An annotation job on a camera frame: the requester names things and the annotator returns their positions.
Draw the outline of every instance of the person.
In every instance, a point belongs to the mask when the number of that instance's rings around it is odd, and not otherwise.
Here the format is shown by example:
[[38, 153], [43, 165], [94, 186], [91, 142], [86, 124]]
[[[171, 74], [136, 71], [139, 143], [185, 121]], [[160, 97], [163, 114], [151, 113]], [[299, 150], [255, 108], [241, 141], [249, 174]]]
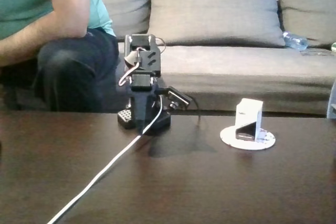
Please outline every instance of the person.
[[102, 0], [0, 0], [0, 82], [50, 111], [102, 112], [118, 42]]

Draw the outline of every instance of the wire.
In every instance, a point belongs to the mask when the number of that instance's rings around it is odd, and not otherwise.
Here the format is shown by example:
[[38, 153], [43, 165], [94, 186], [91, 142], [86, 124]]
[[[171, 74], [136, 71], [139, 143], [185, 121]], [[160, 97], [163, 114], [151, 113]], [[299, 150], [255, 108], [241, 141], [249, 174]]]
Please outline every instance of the wire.
[[118, 82], [118, 85], [119, 86], [123, 86], [124, 84], [125, 84], [125, 79], [126, 79], [126, 77], [131, 73], [131, 72], [133, 72], [135, 69], [137, 69], [138, 67], [140, 66], [140, 63], [139, 62], [137, 62], [136, 63], [136, 65], [133, 67], [133, 68], [131, 68], [131, 69], [129, 69], [121, 78], [120, 78], [120, 80], [119, 80], [119, 82]]
[[163, 50], [161, 51], [161, 53], [163, 53], [163, 52], [166, 50], [166, 48], [167, 48], [167, 44], [166, 44], [166, 42], [164, 42], [164, 40], [161, 39], [161, 38], [156, 38], [156, 39], [162, 41], [164, 48], [163, 48]]
[[195, 103], [196, 105], [196, 109], [197, 109], [197, 114], [198, 114], [198, 121], [197, 121], [197, 124], [200, 124], [200, 121], [201, 121], [201, 109], [199, 108], [199, 104], [198, 102], [196, 101], [196, 99], [194, 97], [192, 97], [191, 95], [188, 94], [188, 96], [191, 98], [191, 100], [193, 100], [193, 102]]
[[75, 198], [73, 198], [69, 203], [67, 203], [60, 212], [58, 212], [47, 224], [54, 224], [59, 218], [70, 208], [72, 207], [96, 182], [100, 177], [118, 160], [126, 151], [128, 151], [141, 137], [147, 132], [147, 130], [154, 124], [154, 122], [159, 118], [163, 109], [162, 97], [160, 96], [160, 109], [156, 117], [150, 122], [146, 128], [142, 131], [142, 134], [138, 135], [131, 143], [129, 143], [121, 152], [117, 154], [108, 164], [101, 170], [93, 180], [81, 191]]

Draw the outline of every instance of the white cable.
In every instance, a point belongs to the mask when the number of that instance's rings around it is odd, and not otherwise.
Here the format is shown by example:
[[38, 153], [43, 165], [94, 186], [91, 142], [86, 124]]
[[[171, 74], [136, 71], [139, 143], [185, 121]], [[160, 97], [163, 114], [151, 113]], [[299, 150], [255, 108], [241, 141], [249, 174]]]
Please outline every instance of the white cable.
[[163, 43], [164, 48], [163, 48], [163, 50], [160, 52], [160, 53], [162, 54], [162, 53], [166, 50], [166, 48], [167, 48], [167, 44], [166, 44], [166, 42], [165, 42], [163, 39], [161, 39], [161, 38], [156, 38], [156, 39], [160, 40], [160, 41]]
[[120, 80], [119, 80], [119, 82], [118, 82], [118, 85], [119, 86], [123, 86], [124, 84], [125, 84], [125, 78], [131, 73], [131, 72], [133, 72], [135, 69], [137, 69], [138, 67], [140, 66], [140, 63], [139, 62], [137, 62], [136, 63], [136, 65], [133, 67], [133, 68], [131, 68], [130, 70], [128, 70], [121, 78], [120, 78]]
[[141, 135], [138, 135], [131, 143], [129, 143], [120, 153], [118, 153], [117, 156], [115, 156], [108, 164], [107, 166], [104, 167], [103, 170], [101, 170], [94, 178], [93, 180], [84, 188], [83, 191], [81, 191], [75, 198], [73, 198], [69, 203], [67, 203], [63, 209], [58, 212], [47, 224], [54, 224], [56, 221], [70, 208], [72, 207], [93, 185], [94, 183], [113, 165], [115, 161], [119, 157], [121, 157], [126, 151], [129, 150], [141, 137], [146, 131], [153, 125], [153, 123], [159, 118], [161, 112], [163, 109], [163, 104], [162, 104], [162, 97], [160, 96], [160, 110], [156, 117], [150, 122], [146, 128], [142, 131]]

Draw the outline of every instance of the paper circle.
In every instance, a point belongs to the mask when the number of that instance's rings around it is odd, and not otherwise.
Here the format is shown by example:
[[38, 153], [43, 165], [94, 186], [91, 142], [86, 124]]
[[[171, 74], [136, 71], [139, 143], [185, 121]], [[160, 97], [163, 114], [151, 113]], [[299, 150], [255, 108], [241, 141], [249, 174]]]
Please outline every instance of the paper circle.
[[255, 141], [246, 141], [236, 138], [236, 126], [230, 126], [220, 132], [220, 138], [224, 143], [234, 148], [243, 150], [265, 150], [275, 144], [275, 137], [269, 131], [260, 129], [258, 137]]

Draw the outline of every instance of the white cube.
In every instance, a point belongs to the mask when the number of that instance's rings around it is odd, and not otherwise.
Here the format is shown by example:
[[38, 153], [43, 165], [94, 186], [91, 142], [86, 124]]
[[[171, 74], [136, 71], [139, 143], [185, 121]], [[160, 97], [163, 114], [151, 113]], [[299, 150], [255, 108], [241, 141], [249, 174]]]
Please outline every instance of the white cube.
[[243, 98], [236, 109], [236, 138], [255, 141], [261, 128], [263, 102]]

